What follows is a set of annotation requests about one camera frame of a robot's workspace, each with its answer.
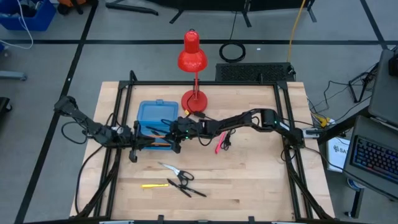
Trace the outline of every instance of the white cable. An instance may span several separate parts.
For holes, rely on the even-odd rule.
[[[32,38],[32,35],[31,35],[30,32],[29,32],[29,29],[27,28],[27,25],[26,25],[26,22],[25,22],[25,19],[24,19],[24,13],[22,12],[21,3],[19,2],[19,0],[16,0],[16,1],[18,2],[19,11],[21,12],[21,16],[18,18],[19,23],[21,23],[21,26],[22,26],[22,27],[27,31],[27,33],[29,34],[31,44],[30,44],[29,47],[23,47],[23,46],[19,46],[19,45],[14,45],[14,44],[7,43],[7,42],[5,42],[5,41],[3,41],[3,40],[0,40],[0,42],[6,44],[6,45],[8,45],[8,46],[11,46],[11,47],[18,47],[18,48],[20,48],[20,49],[29,50],[29,49],[31,49],[31,48],[33,47],[33,38]]]

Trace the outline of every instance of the desk lamp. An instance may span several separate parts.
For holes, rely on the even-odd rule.
[[[202,112],[207,106],[207,97],[199,90],[198,72],[207,66],[205,53],[199,47],[199,34],[190,29],[184,36],[184,49],[178,56],[178,67],[184,72],[195,72],[193,90],[186,92],[181,99],[182,108],[193,112]]]

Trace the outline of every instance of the scissors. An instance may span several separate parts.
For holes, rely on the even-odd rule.
[[[178,179],[180,180],[182,186],[187,186],[189,180],[194,180],[194,176],[184,170],[179,170],[179,169],[175,168],[174,166],[163,164],[161,162],[158,162],[158,163],[160,165],[174,171],[175,175],[177,175]]]

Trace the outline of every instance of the yellow cable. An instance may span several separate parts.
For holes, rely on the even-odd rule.
[[[293,37],[294,37],[294,32],[296,30],[297,24],[299,23],[301,12],[303,11],[304,4],[306,0],[303,0],[303,3],[301,3],[300,10],[298,12],[296,21],[294,22],[293,30],[292,30],[292,35],[290,36],[290,41],[289,41],[289,52],[287,54],[287,62],[290,62],[290,58],[292,56],[292,42],[293,42]]]

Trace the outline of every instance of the wooden tabletop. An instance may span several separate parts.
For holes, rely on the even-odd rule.
[[[303,83],[288,84],[294,119],[311,123]],[[205,113],[213,119],[228,118],[252,108],[276,110],[271,86],[201,86],[200,88],[208,97]],[[190,89],[191,86],[134,86],[127,125],[132,127],[141,101],[163,99],[180,104],[182,95]],[[105,123],[109,114],[113,112],[117,91],[118,82],[102,84],[95,121]],[[285,107],[282,92],[281,98]],[[184,116],[181,106],[179,116]],[[296,123],[296,127],[308,126]],[[184,141],[181,143],[180,154],[172,151],[138,151],[137,163],[130,162],[128,158],[130,149],[123,150],[112,219],[156,220],[158,215],[164,215],[165,220],[243,221],[248,220],[248,216],[254,216],[256,221],[294,220],[286,166],[280,158],[282,150],[280,134],[258,133],[251,128],[239,128],[231,136],[232,146],[229,150],[221,150],[216,155],[215,147],[218,140],[219,138],[214,138],[207,147],[201,146],[198,139]],[[318,150],[316,140],[306,139],[305,143],[307,147]],[[90,140],[85,158],[98,147],[98,143]],[[334,217],[320,156],[305,149],[301,152],[309,191],[325,211]],[[82,173],[78,196],[80,210],[98,188],[104,154],[105,149],[91,158]],[[173,165],[193,174],[195,180],[189,183],[189,187],[206,194],[207,198],[196,194],[188,198],[173,186],[141,189],[141,184],[166,184],[166,178],[178,182],[175,174],[158,162]],[[303,205],[300,193],[298,196],[300,204]],[[106,192],[101,213],[104,213],[107,198]],[[304,217],[303,206],[300,206],[300,209],[301,216]],[[74,214],[75,209],[72,207],[71,215]]]

